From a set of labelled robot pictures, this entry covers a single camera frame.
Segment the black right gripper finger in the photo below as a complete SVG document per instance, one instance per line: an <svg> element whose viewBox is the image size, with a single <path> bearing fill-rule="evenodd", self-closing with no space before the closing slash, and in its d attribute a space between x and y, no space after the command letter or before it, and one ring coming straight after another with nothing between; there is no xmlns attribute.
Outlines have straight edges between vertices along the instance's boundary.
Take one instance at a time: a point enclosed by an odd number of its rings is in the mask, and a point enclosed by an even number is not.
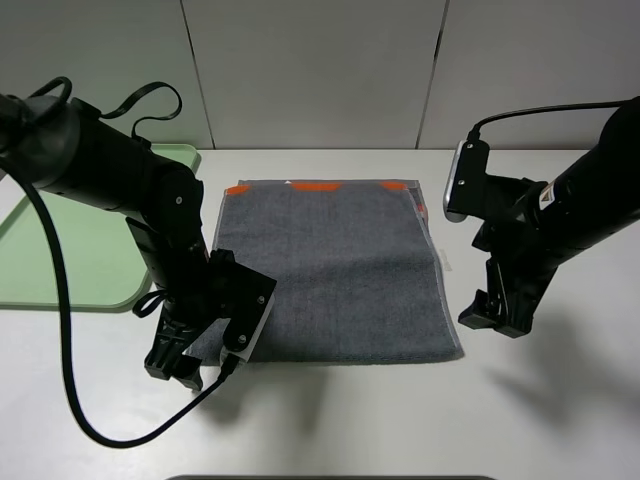
<svg viewBox="0 0 640 480"><path fill-rule="evenodd" d="M494 329L500 320L500 301L477 290L469 307L458 316L458 323L471 329Z"/></svg>
<svg viewBox="0 0 640 480"><path fill-rule="evenodd" d="M522 337L531 332L538 299L528 295L508 295L494 331L507 337Z"/></svg>

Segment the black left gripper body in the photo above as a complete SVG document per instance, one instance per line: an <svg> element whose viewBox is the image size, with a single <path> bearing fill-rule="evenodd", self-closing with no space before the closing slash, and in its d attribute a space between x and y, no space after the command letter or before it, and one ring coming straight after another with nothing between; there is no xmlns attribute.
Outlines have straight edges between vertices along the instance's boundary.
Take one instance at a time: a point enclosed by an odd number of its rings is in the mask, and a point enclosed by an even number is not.
<svg viewBox="0 0 640 480"><path fill-rule="evenodd" d="M168 248L158 254L158 290L162 292L159 330L206 330L223 318L230 304L224 269L232 253L211 256L205 248Z"/></svg>

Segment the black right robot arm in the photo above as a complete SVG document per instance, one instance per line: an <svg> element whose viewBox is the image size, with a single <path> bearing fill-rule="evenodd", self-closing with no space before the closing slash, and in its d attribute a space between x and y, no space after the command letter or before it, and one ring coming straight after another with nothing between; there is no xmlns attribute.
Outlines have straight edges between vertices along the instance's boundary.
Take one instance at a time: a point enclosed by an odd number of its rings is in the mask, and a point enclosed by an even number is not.
<svg viewBox="0 0 640 480"><path fill-rule="evenodd" d="M529 114L612 109L595 146L550 182L490 175L483 126ZM538 107L478 121L461 141L443 197L445 217L481 220L472 245L489 253L487 288L458 317L510 338L530 333L558 267L639 219L639 100Z"/></svg>

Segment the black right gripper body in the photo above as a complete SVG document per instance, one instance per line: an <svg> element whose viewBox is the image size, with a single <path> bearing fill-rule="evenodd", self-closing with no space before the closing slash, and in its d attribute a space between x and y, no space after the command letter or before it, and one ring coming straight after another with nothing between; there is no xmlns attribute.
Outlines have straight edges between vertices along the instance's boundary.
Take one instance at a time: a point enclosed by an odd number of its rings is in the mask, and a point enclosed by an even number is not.
<svg viewBox="0 0 640 480"><path fill-rule="evenodd" d="M530 320L560 264L536 229L485 221L473 246L490 254L487 309L499 320Z"/></svg>

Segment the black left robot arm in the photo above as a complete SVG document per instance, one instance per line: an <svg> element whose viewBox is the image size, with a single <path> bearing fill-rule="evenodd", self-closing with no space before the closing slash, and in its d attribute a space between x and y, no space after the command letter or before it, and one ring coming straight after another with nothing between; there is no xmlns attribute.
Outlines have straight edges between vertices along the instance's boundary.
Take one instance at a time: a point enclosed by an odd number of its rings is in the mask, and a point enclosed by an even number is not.
<svg viewBox="0 0 640 480"><path fill-rule="evenodd" d="M162 307L144 367L152 377L201 390L201 362L185 351L228 306L224 289L238 266L230 253L207 252L204 186L192 170L103 123L91 105L43 93L1 98L1 168L43 221L64 322L71 314L66 266L40 194L125 216L157 287L146 299Z"/></svg>

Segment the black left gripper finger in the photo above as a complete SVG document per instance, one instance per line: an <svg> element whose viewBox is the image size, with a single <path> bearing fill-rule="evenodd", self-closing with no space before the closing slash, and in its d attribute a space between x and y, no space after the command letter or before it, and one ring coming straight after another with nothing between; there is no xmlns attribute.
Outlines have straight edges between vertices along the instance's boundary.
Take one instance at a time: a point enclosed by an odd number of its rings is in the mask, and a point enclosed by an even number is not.
<svg viewBox="0 0 640 480"><path fill-rule="evenodd" d="M184 350L184 344L184 326L160 319L151 350L144 360L146 372L155 379L170 379Z"/></svg>
<svg viewBox="0 0 640 480"><path fill-rule="evenodd" d="M201 359L182 355L177 363L177 380L192 391L200 391L203 387L201 363Z"/></svg>

